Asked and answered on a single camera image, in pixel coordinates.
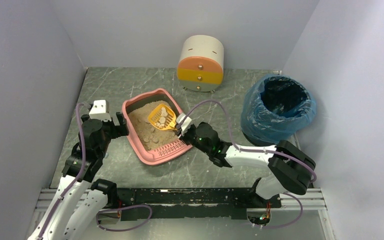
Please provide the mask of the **pink cat litter box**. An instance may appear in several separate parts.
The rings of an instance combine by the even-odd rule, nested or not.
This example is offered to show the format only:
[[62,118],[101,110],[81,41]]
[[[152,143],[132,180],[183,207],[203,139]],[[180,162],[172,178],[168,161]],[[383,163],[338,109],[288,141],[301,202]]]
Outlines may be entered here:
[[129,131],[127,139],[139,160],[150,166],[169,162],[185,154],[192,148],[191,145],[187,145],[179,139],[175,139],[170,143],[157,147],[156,149],[147,150],[145,148],[138,135],[139,129],[134,127],[128,114],[145,106],[146,104],[156,101],[164,101],[168,103],[169,107],[174,111],[176,116],[183,112],[183,110],[170,95],[170,93],[163,88],[157,88],[153,91],[139,94],[131,99],[124,101],[121,107],[121,112],[125,117],[126,126]]

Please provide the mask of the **yellow litter scoop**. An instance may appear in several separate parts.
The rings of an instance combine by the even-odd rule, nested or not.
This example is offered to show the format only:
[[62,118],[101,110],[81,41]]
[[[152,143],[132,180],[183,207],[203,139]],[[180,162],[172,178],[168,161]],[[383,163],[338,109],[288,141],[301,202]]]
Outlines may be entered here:
[[148,122],[161,131],[175,130],[177,116],[175,112],[166,104],[159,104],[148,115]]

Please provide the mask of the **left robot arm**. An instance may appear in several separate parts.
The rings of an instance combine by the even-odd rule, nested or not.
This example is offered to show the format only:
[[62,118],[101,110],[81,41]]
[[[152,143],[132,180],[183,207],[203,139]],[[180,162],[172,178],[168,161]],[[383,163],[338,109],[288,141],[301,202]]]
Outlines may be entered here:
[[116,113],[111,117],[90,112],[77,116],[78,143],[65,162],[55,195],[30,240],[78,240],[89,222],[105,207],[118,208],[121,201],[116,183],[95,180],[111,140],[128,136],[127,121]]

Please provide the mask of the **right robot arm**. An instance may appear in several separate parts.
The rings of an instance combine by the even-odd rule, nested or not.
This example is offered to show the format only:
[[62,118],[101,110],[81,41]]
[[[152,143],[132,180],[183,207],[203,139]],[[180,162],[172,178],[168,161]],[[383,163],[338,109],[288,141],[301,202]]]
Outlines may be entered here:
[[222,168],[252,167],[270,171],[264,179],[255,181],[252,193],[269,200],[285,192],[303,196],[316,179],[316,163],[287,140],[270,146],[243,146],[226,142],[206,122],[176,124],[180,140],[205,153]]

